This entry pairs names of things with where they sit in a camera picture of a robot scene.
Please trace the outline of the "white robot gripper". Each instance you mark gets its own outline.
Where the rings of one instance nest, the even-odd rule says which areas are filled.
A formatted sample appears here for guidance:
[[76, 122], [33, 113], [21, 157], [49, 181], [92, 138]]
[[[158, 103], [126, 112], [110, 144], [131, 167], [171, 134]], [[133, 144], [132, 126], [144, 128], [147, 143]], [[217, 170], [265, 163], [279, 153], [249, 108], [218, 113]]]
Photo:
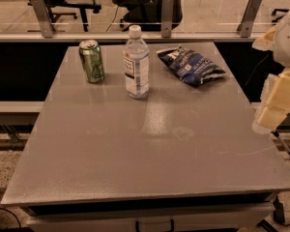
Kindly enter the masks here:
[[274, 49], [274, 60], [286, 67], [279, 75], [268, 75], [260, 106], [255, 111], [252, 129], [267, 134], [275, 131], [290, 113], [290, 10], [277, 26], [257, 38], [252, 47], [261, 51]]

